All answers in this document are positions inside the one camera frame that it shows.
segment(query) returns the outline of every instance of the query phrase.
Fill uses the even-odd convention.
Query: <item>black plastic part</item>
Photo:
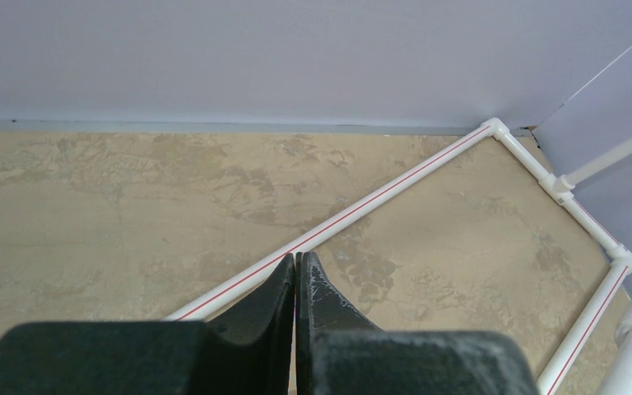
[[[299,394],[533,395],[522,352],[492,332],[384,332],[297,254]]]
[[[537,394],[509,338],[382,331],[332,285],[315,253],[297,254],[296,268],[286,255],[209,323],[13,328],[0,340],[0,394],[286,394],[295,309],[300,395]]]
[[[0,394],[286,394],[294,260],[209,324],[32,323],[0,340]]]
[[[522,352],[498,333],[334,331],[312,350],[314,395],[537,395]]]

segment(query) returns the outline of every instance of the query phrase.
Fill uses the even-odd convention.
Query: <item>red stripe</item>
[[[395,183],[394,185],[384,189],[381,193],[377,194],[377,196],[372,197],[370,200],[360,204],[358,207],[352,209],[352,211],[348,212],[347,214],[345,214],[344,216],[341,216],[340,218],[337,219],[337,221],[333,222],[331,225],[326,226],[325,228],[321,229],[319,232],[317,232],[316,234],[314,234],[313,236],[309,237],[308,239],[302,241],[301,243],[297,244],[296,246],[292,247],[291,249],[287,250],[284,254],[280,255],[279,257],[273,259],[272,261],[264,264],[263,266],[255,269],[255,271],[251,272],[250,274],[248,274],[246,277],[238,280],[236,283],[232,284],[231,286],[229,286],[228,288],[226,288],[225,290],[223,290],[222,292],[214,295],[213,297],[211,297],[209,300],[205,301],[204,303],[200,304],[198,307],[188,311],[186,314],[184,314],[182,317],[175,319],[175,321],[180,321],[183,318],[188,317],[190,314],[198,311],[198,309],[200,309],[202,306],[205,306],[206,304],[212,302],[214,299],[224,295],[227,291],[233,289],[235,286],[237,286],[238,284],[248,280],[250,277],[255,276],[257,273],[259,273],[260,271],[264,270],[266,267],[272,265],[273,263],[277,262],[278,260],[282,259],[285,255],[287,255],[288,253],[291,253],[292,251],[294,251],[295,249],[301,247],[302,245],[304,245],[305,243],[309,242],[311,239],[313,239],[314,237],[322,234],[323,232],[325,232],[326,230],[330,229],[332,226],[334,226],[335,224],[337,224],[338,222],[346,219],[348,216],[351,216],[353,213],[355,213],[356,211],[360,210],[362,207],[370,204],[372,201],[378,199],[379,197],[381,197],[383,194],[385,194],[386,192],[392,190],[393,188],[396,188],[398,185],[400,185],[401,183],[405,182],[407,179],[409,179],[410,177],[420,173],[422,170],[424,170],[425,168],[427,168],[428,166],[432,165],[433,163],[435,163],[436,161],[444,158],[444,156],[446,156],[449,152],[452,152],[454,150],[456,150],[457,148],[459,148],[461,145],[463,145],[464,143],[468,142],[469,140],[471,140],[472,138],[478,136],[479,134],[483,133],[484,131],[488,130],[488,128],[490,128],[490,126],[486,126],[485,128],[479,130],[478,132],[472,134],[471,136],[465,138],[464,140],[460,141],[457,145],[453,146],[452,148],[450,148],[448,151],[446,151],[444,154],[434,158],[433,160],[431,160],[429,163],[425,164],[423,167],[419,168],[418,170],[414,171],[413,173],[410,173],[405,179],[402,179],[401,181],[398,181],[397,183]]]
[[[590,321],[590,324],[588,325],[588,328],[585,329],[585,332],[583,333],[583,335],[580,337],[580,340],[578,341],[578,344],[575,345],[575,348],[573,349],[573,352],[570,353],[570,356],[568,357],[567,361],[565,362],[565,364],[563,365],[563,367],[560,369],[560,372],[558,373],[558,376],[556,376],[556,380],[554,380],[554,383],[551,385],[551,388],[549,388],[549,392],[546,393],[546,395],[550,394],[551,391],[554,390],[555,386],[558,384],[560,377],[563,375],[563,372],[565,372],[566,369],[568,369],[568,365],[570,363],[570,361],[573,359],[573,356],[575,355],[576,352],[578,352],[578,348],[580,347],[581,344],[583,344],[583,340],[585,339],[585,337],[588,335],[588,332],[590,332],[590,328],[593,327],[593,324],[595,323],[595,320],[597,320],[597,316],[599,316],[600,312],[602,311],[602,309],[604,309],[604,305],[606,304],[606,302],[609,300],[609,298],[611,297],[611,294],[614,293],[614,289],[616,289],[616,286],[619,285],[619,283],[621,282],[621,278],[624,276],[624,274],[626,273],[626,269],[628,269],[627,267],[624,267],[624,270],[621,271],[621,274],[619,275],[619,278],[616,279],[616,282],[614,283],[613,286],[611,286],[611,289],[609,290],[609,293],[606,294],[606,298],[604,298],[604,300],[602,301],[602,304],[600,305],[599,310],[595,313],[595,316],[592,317],[592,321]]]
[[[614,241],[617,244],[619,243],[619,241],[614,236],[612,236],[608,230],[604,229],[604,226],[602,226],[602,224],[597,222],[595,217],[592,214],[590,214],[590,211],[585,210],[585,207],[583,207],[583,205],[581,205],[577,200],[573,199],[573,201],[575,202],[575,204],[578,205],[578,207],[580,207],[581,210],[585,211],[585,214],[587,214],[590,218],[592,218],[593,221],[595,221],[597,226],[599,226],[602,230],[604,230],[604,233],[606,233],[606,235],[609,236],[612,239],[612,241]]]

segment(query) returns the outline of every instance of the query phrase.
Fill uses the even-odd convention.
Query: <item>pipe connector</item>
[[[626,266],[626,275],[632,272],[632,252],[630,252],[623,244],[619,243],[615,248],[605,250],[606,255],[611,258],[611,266]]]
[[[568,182],[568,180],[565,178],[565,174],[558,177],[554,181],[554,184],[551,186],[551,189],[556,191],[556,193],[568,192],[573,188],[575,188],[575,185]]]
[[[498,118],[491,118],[481,124],[482,128],[490,126],[488,129],[488,135],[492,135],[495,140],[501,139],[505,135],[510,134],[510,129]]]
[[[555,175],[549,173],[546,177],[539,180],[539,185],[546,191],[546,193],[551,196],[552,199],[559,205],[563,206],[564,203],[573,199],[573,193],[570,190],[564,191],[562,188],[556,188],[557,184],[561,184],[560,179],[556,178]]]

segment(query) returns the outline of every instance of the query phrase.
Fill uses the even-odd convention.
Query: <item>light purple wall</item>
[[[536,124],[624,0],[0,0],[0,119]]]
[[[557,174],[632,136],[632,49],[535,131]],[[576,187],[580,202],[632,251],[632,156]],[[632,274],[625,287],[632,292]]]

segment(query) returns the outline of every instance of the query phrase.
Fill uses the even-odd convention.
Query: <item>beige mottled floor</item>
[[[454,139],[0,132],[0,336],[164,317]],[[317,252],[381,327],[500,331],[535,373],[606,272],[492,140]],[[562,393],[597,386],[626,303],[622,291]]]

